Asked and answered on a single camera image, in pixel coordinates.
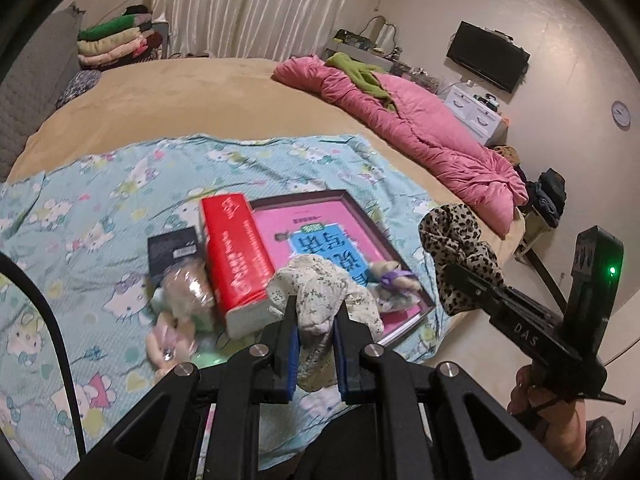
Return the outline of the person's right hand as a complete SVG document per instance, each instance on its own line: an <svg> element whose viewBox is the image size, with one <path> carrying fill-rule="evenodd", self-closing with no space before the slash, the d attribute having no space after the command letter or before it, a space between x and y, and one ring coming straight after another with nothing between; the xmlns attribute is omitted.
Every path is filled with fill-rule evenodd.
<svg viewBox="0 0 640 480"><path fill-rule="evenodd" d="M555 399L555 395L533 384L532 367L521 367L515 375L515 386L506 410L511 415L539 408ZM567 469L575 467L586 452L586 404L560 399L538 412L542 422L533 430L535 438Z"/></svg>

